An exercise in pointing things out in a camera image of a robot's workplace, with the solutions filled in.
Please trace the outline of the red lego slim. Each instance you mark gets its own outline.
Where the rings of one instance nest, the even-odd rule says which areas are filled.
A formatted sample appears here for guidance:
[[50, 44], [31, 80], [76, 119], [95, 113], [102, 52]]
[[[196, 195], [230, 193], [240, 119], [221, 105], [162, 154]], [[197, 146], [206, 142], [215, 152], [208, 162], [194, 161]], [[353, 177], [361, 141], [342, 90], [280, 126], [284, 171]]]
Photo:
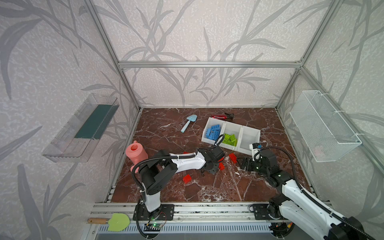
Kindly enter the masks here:
[[223, 163], [219, 163], [219, 170], [223, 171], [225, 169], [225, 166]]

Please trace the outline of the blue lego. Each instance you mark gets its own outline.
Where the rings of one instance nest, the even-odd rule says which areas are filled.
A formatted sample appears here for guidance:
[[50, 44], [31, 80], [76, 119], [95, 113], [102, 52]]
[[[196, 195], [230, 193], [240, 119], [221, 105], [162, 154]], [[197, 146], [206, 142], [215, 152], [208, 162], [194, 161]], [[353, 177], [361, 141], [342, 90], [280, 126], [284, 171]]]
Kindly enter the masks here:
[[210, 140], [216, 141], [220, 136], [220, 131], [211, 131]]

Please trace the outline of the green lego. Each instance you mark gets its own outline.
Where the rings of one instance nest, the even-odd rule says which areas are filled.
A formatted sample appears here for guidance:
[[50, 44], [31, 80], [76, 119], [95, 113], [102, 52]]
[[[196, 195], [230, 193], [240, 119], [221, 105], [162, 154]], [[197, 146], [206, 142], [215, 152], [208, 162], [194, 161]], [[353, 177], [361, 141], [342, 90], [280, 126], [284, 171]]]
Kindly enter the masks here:
[[225, 135], [224, 135], [223, 143], [228, 144], [228, 143], [230, 143], [230, 142], [231, 142], [231, 136], [228, 135], [228, 134], [225, 134]]
[[238, 140], [236, 139], [235, 135], [231, 135], [231, 142], [230, 145], [236, 147]]

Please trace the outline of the red lego diagonal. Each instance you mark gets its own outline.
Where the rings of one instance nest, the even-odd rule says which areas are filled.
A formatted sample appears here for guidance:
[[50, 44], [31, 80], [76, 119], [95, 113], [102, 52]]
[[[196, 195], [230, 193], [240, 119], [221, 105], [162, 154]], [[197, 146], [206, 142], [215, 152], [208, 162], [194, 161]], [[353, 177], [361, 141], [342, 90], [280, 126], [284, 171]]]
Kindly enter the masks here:
[[234, 153], [229, 154], [229, 158], [231, 159], [231, 161], [234, 165], [238, 163], [237, 157]]

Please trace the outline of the blue lego diagonal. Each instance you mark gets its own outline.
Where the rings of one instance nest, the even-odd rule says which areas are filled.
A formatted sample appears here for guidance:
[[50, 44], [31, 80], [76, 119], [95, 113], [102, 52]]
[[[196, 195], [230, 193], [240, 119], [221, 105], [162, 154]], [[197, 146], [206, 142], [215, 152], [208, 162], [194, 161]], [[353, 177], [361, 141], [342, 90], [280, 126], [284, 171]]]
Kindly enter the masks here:
[[206, 130], [206, 132], [205, 132], [205, 138], [207, 138], [207, 139], [210, 138], [211, 131], [212, 131], [211, 128], [208, 128], [208, 129]]

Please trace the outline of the blue lego horizontal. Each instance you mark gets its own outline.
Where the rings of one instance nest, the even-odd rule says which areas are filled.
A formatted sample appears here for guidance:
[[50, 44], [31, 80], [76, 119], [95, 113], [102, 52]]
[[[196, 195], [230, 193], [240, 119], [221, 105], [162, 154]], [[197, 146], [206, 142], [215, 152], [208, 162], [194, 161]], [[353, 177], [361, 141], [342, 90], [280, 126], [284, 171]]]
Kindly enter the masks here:
[[220, 131], [221, 130], [221, 126], [220, 125], [211, 126], [211, 130], [212, 131]]

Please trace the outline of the red lego bottom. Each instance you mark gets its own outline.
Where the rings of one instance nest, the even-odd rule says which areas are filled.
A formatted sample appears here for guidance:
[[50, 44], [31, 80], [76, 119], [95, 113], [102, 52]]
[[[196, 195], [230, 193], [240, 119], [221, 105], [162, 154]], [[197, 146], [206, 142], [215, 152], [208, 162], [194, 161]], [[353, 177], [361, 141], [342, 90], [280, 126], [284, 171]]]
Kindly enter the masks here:
[[188, 184], [191, 181], [192, 181], [192, 177], [189, 174], [183, 177], [183, 182], [185, 184]]

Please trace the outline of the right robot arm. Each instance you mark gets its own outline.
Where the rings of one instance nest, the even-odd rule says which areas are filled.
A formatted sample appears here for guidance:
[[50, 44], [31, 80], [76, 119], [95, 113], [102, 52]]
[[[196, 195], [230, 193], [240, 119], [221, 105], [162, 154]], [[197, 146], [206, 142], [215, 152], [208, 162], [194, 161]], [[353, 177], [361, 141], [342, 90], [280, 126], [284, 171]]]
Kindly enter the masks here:
[[279, 195], [270, 199], [268, 212], [271, 218], [285, 218], [298, 226], [314, 240], [371, 240], [363, 225], [354, 217], [346, 218], [328, 207], [305, 189], [292, 174], [281, 170], [274, 147], [263, 148], [250, 144], [251, 157], [245, 158], [245, 170], [264, 177]]

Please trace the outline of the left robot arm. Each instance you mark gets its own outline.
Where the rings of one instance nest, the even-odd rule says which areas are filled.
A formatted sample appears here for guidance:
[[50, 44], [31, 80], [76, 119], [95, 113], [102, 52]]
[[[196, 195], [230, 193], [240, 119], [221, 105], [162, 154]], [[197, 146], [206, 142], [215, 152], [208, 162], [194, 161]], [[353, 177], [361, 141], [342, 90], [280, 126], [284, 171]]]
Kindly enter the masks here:
[[225, 158], [219, 146], [223, 140], [224, 135], [220, 135], [213, 146], [196, 149], [190, 154], [176, 155], [159, 151], [156, 156], [134, 165], [131, 174], [142, 194], [139, 203], [144, 204], [149, 213], [158, 212], [161, 207], [161, 190], [175, 174], [188, 170], [216, 174], [220, 162]]

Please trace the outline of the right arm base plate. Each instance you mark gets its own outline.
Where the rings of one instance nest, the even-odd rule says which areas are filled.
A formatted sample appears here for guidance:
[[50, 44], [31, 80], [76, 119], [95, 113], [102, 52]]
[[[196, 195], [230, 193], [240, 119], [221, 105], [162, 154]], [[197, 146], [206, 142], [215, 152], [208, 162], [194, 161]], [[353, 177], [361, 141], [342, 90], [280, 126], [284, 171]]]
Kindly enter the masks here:
[[281, 216], [275, 212], [270, 204], [253, 204], [250, 211], [254, 214], [255, 220], [280, 220]]

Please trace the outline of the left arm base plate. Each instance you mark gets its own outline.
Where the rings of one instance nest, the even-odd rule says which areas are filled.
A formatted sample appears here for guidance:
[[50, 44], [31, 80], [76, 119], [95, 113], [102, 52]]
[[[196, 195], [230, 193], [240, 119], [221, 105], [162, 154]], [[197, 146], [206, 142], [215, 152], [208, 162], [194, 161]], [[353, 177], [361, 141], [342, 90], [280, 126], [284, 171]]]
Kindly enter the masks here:
[[158, 209], [149, 212], [144, 204], [135, 207], [133, 220], [136, 221], [171, 221], [174, 218], [175, 205], [162, 204]]

